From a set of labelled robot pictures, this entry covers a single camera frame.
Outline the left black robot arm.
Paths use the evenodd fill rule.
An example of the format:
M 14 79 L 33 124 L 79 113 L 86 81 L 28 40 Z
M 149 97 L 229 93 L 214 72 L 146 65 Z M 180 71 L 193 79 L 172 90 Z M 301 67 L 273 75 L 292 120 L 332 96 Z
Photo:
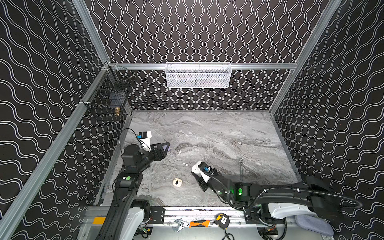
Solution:
M 151 145 L 150 151 L 138 145 L 128 145 L 122 155 L 123 165 L 114 180 L 114 198 L 97 240 L 131 240 L 140 225 L 151 218 L 147 200 L 137 200 L 143 172 L 152 162 L 166 158 L 170 143 Z

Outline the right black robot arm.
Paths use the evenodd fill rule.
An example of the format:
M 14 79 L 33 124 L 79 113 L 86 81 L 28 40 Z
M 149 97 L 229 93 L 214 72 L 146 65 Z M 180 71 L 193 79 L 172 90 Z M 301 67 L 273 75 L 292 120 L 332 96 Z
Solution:
M 273 220 L 298 215 L 316 216 L 323 220 L 340 220 L 342 210 L 359 209 L 363 204 L 336 194 L 314 177 L 290 185 L 263 186 L 233 182 L 219 173 L 192 173 L 203 191 L 211 189 L 223 202 L 266 225 Z

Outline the cream earbud charging case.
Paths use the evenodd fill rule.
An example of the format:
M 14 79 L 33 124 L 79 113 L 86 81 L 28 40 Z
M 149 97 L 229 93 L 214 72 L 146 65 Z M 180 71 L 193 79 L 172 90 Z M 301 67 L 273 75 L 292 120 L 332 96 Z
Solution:
M 181 179 L 179 179 L 179 178 L 174 178 L 173 179 L 173 186 L 174 187 L 179 188 L 179 187 L 182 186 L 182 184 L 183 184 L 183 181 Z

